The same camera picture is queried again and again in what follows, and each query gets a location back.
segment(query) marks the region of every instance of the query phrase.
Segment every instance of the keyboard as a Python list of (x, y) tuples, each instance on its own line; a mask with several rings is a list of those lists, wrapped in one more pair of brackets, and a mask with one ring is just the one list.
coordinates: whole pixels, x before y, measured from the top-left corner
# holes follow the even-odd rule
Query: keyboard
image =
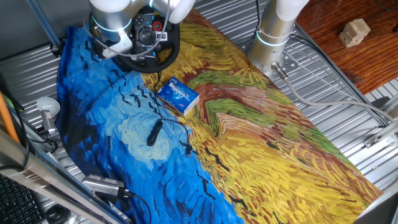
[(0, 223), (38, 224), (44, 213), (32, 192), (0, 174)]

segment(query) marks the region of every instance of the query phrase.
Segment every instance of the small black object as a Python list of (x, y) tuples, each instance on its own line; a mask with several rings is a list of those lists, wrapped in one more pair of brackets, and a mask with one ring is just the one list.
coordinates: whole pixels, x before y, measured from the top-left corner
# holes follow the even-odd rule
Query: small black object
[(0, 223), (41, 223), (44, 214), (34, 196), (25, 186), (0, 175)]
[(154, 129), (152, 130), (150, 136), (148, 137), (148, 141), (147, 141), (148, 146), (153, 146), (155, 144), (157, 135), (159, 134), (160, 130), (162, 129), (162, 126), (163, 126), (162, 121), (156, 122)]
[(70, 211), (61, 205), (54, 205), (45, 213), (49, 224), (64, 224), (70, 217)]
[(187, 145), (187, 156), (188, 157), (191, 156), (191, 151), (192, 151), (192, 146), (189, 144), (189, 145)]

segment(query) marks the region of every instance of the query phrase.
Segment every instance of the black cable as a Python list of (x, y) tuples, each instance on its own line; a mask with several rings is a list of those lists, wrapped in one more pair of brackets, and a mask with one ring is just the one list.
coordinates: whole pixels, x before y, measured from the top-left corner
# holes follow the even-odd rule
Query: black cable
[(151, 224), (151, 223), (152, 223), (152, 213), (150, 212), (150, 207), (149, 207), (148, 203), (147, 203), (142, 197), (140, 197), (140, 196), (138, 196), (138, 195), (136, 195), (136, 194), (134, 194), (134, 193), (125, 192), (124, 194), (125, 194), (126, 196), (128, 196), (128, 197), (135, 197), (135, 198), (138, 198), (141, 202), (143, 202), (143, 203), (145, 204), (145, 206), (148, 208), (148, 213), (149, 213), (149, 224)]
[(35, 139), (31, 139), (31, 138), (29, 138), (29, 140), (31, 140), (32, 142), (41, 143), (41, 144), (50, 142), (50, 138), (49, 137), (46, 137), (45, 141), (38, 141), (38, 140), (35, 140)]
[(256, 10), (257, 10), (257, 26), (256, 26), (256, 30), (254, 31), (254, 34), (252, 36), (252, 39), (256, 35), (257, 30), (260, 28), (260, 22), (261, 22), (261, 18), (260, 18), (260, 2), (259, 2), (259, 0), (255, 0), (255, 2), (256, 2)]
[(29, 138), (29, 140), (31, 140), (32, 142), (39, 143), (39, 144), (45, 144), (45, 143), (52, 144), (53, 149), (50, 152), (51, 154), (55, 153), (55, 151), (58, 149), (58, 144), (55, 141), (51, 140), (48, 135), (46, 135), (46, 138), (45, 138), (44, 141), (38, 141), (38, 140), (35, 140), (35, 139), (31, 139), (31, 138)]
[(17, 117), (19, 120), (19, 123), (21, 125), (22, 128), (22, 137), (19, 138), (20, 142), (22, 143), (22, 138), (24, 138), (24, 143), (25, 143), (25, 148), (26, 148), (26, 153), (25, 153), (25, 161), (24, 161), (24, 165), (22, 166), (23, 169), (26, 168), (27, 162), (29, 160), (29, 142), (27, 139), (27, 133), (26, 133), (26, 128), (25, 128), (25, 124), (24, 124), (24, 120), (22, 119), (21, 113), (19, 112), (20, 108), (17, 106), (17, 103), (14, 100), (11, 100), (12, 104), (15, 107), (15, 112), (17, 113)]
[(156, 99), (157, 111), (159, 112), (160, 117), (164, 118), (159, 109), (159, 102), (157, 101), (157, 90), (156, 90), (157, 85), (161, 82), (161, 80), (160, 80), (161, 76), (162, 76), (161, 72), (157, 72), (157, 83), (155, 84), (155, 87), (154, 87), (154, 95), (155, 95), (155, 99)]
[(53, 140), (50, 140), (50, 142), (54, 145), (54, 149), (50, 152), (51, 154), (53, 154), (53, 153), (55, 153), (57, 151), (58, 144), (55, 141), (53, 141)]
[(61, 197), (62, 199), (68, 201), (69, 203), (73, 204), (74, 206), (82, 209), (83, 211), (89, 213), (90, 215), (98, 218), (99, 220), (101, 220), (102, 222), (106, 223), (106, 224), (110, 224), (109, 221), (107, 221), (104, 217), (102, 217), (101, 215), (98, 215), (96, 213), (94, 213), (93, 211), (91, 211), (89, 208), (87, 208), (86, 206), (84, 206), (83, 204), (81, 204), (80, 202), (77, 202), (75, 199), (69, 198), (68, 195), (66, 195), (63, 192), (60, 192), (59, 189), (56, 189), (54, 186), (52, 185), (48, 185), (46, 186), (46, 188), (52, 192), (53, 194)]
[(157, 73), (157, 83), (155, 84), (155, 87), (154, 87), (154, 95), (155, 95), (155, 100), (156, 100), (156, 105), (157, 105), (157, 111), (159, 112), (159, 116), (160, 116), (159, 121), (171, 121), (171, 122), (174, 122), (174, 123), (177, 123), (177, 124), (181, 125), (181, 126), (185, 129), (185, 132), (187, 133), (187, 143), (186, 143), (185, 145), (184, 145), (182, 142), (180, 142), (180, 143), (182, 143), (183, 146), (186, 146), (186, 147), (187, 147), (186, 153), (187, 153), (187, 156), (190, 157), (190, 156), (191, 156), (191, 151), (193, 151), (193, 150), (192, 150), (191, 144), (189, 143), (189, 132), (188, 132), (188, 129), (185, 127), (185, 125), (179, 123), (178, 121), (174, 121), (174, 120), (172, 120), (172, 119), (166, 119), (166, 118), (164, 118), (164, 116), (163, 116), (162, 113), (160, 112), (160, 109), (159, 109), (159, 102), (157, 101), (156, 86), (161, 82), (161, 80), (160, 80), (161, 76), (162, 76), (161, 73), (158, 72), (158, 73)]
[(261, 18), (260, 18), (260, 2), (259, 2), (259, 0), (256, 0), (256, 9), (257, 9), (257, 19), (258, 19), (257, 28), (259, 28), (260, 20), (261, 20)]
[(26, 148), (25, 161), (24, 161), (22, 167), (6, 165), (6, 166), (0, 167), (0, 171), (7, 170), (7, 169), (14, 169), (14, 170), (16, 170), (18, 172), (22, 172), (26, 168), (26, 165), (27, 165), (27, 163), (29, 161), (29, 142), (28, 142), (28, 139), (27, 139), (27, 134), (26, 134), (26, 129), (25, 129), (25, 125), (24, 125), (24, 120), (22, 119), (22, 116), (21, 116), (21, 114), (19, 112), (20, 108), (18, 107), (18, 104), (15, 102), (15, 100), (13, 98), (11, 98), (10, 100), (11, 100), (11, 103), (14, 105), (14, 109), (15, 109), (15, 112), (17, 114), (19, 123), (21, 124), (22, 136), (20, 135), (20, 136), (18, 136), (18, 138), (19, 138), (19, 141), (21, 142), (22, 146), (25, 146), (25, 148)]
[(8, 170), (8, 169), (13, 169), (13, 170), (16, 170), (18, 172), (24, 171), (24, 169), (22, 167), (20, 167), (20, 166), (6, 165), (6, 166), (1, 166), (0, 167), (0, 171), (4, 171), (4, 170)]

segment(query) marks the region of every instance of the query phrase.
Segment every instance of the blue fabric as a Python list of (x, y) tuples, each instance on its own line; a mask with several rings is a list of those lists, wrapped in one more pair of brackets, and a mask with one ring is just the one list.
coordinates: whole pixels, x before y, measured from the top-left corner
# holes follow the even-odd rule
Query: blue fabric
[[(83, 173), (123, 181), (149, 204), (152, 223), (243, 223), (196, 155), (185, 155), (180, 141), (187, 134), (180, 125), (165, 122), (155, 146), (146, 145), (160, 116), (141, 74), (123, 74), (112, 60), (99, 60), (84, 29), (69, 27), (67, 36), (58, 71), (57, 128)], [(149, 221), (143, 203), (132, 199), (129, 205), (127, 216)]]

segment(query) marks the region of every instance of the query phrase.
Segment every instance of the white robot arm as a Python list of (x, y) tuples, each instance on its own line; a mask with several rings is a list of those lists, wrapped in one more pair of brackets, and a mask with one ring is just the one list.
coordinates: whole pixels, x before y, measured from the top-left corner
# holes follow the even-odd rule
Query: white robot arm
[(247, 55), (267, 76), (271, 65), (282, 63), (282, 53), (297, 16), (309, 0), (269, 0), (264, 9), (256, 37)]
[(169, 22), (178, 24), (190, 12), (195, 0), (90, 0), (92, 19), (98, 26), (101, 39), (117, 42), (103, 52), (105, 58), (116, 56), (132, 47), (127, 34), (131, 30), (132, 18), (144, 6), (150, 6), (161, 15), (169, 10)]

